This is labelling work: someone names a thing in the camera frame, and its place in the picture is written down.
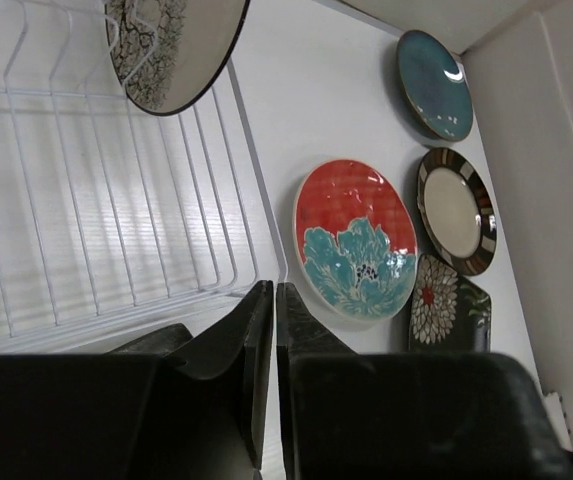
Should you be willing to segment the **red plate with teal flower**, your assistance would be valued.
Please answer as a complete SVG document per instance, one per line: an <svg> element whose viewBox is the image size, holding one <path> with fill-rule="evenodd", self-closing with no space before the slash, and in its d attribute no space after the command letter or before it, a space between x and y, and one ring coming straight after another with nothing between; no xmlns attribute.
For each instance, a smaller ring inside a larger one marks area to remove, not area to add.
<svg viewBox="0 0 573 480"><path fill-rule="evenodd" d="M417 275L417 236L377 169L355 159L313 168L295 195L292 235L304 278L332 311L374 324L405 307Z"/></svg>

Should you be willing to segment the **striped dark rim plate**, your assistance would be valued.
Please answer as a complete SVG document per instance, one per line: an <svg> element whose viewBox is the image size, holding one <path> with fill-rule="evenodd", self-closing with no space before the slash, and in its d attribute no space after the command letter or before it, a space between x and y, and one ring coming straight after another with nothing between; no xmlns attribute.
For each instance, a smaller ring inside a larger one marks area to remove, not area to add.
<svg viewBox="0 0 573 480"><path fill-rule="evenodd" d="M484 273L497 247L490 194L473 165L459 152L432 148L417 170L417 208L435 252L456 272Z"/></svg>

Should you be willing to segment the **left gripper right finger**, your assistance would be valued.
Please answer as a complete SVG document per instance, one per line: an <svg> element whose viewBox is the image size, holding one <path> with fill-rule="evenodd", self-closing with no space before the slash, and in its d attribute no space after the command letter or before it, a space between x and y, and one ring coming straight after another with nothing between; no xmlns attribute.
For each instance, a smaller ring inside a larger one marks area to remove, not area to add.
<svg viewBox="0 0 573 480"><path fill-rule="evenodd" d="M291 479L573 479L573 453L520 363L495 353L359 354L276 293Z"/></svg>

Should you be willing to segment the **teal round plate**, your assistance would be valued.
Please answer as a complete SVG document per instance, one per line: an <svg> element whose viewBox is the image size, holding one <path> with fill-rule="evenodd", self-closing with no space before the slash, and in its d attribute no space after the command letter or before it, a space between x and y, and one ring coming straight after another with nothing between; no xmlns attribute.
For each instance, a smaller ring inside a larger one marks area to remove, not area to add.
<svg viewBox="0 0 573 480"><path fill-rule="evenodd" d="M409 30L395 52L402 98L422 128L448 142L468 137L474 121L465 74L446 47L421 30Z"/></svg>

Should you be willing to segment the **black square floral plate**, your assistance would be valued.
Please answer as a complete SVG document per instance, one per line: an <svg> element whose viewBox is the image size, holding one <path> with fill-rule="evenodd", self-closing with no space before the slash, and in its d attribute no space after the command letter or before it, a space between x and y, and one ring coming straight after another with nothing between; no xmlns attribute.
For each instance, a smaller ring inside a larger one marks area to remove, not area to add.
<svg viewBox="0 0 573 480"><path fill-rule="evenodd" d="M411 352L485 352L490 295L433 255L420 256L408 329Z"/></svg>

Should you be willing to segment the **cream plate with tree pattern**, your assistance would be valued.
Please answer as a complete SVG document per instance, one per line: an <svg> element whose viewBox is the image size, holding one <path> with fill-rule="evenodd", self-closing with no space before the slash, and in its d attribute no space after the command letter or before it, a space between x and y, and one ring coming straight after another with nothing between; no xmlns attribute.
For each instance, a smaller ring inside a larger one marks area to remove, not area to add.
<svg viewBox="0 0 573 480"><path fill-rule="evenodd" d="M111 61L126 96L155 116L198 101L226 66L250 3L106 1Z"/></svg>

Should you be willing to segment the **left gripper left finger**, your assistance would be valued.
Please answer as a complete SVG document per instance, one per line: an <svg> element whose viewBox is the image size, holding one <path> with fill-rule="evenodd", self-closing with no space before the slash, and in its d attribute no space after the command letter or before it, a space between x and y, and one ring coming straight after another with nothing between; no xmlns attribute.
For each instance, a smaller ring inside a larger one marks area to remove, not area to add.
<svg viewBox="0 0 573 480"><path fill-rule="evenodd" d="M134 428L102 428L101 469L260 469L273 309L274 285L262 280L196 336L175 324L108 351L153 370Z"/></svg>

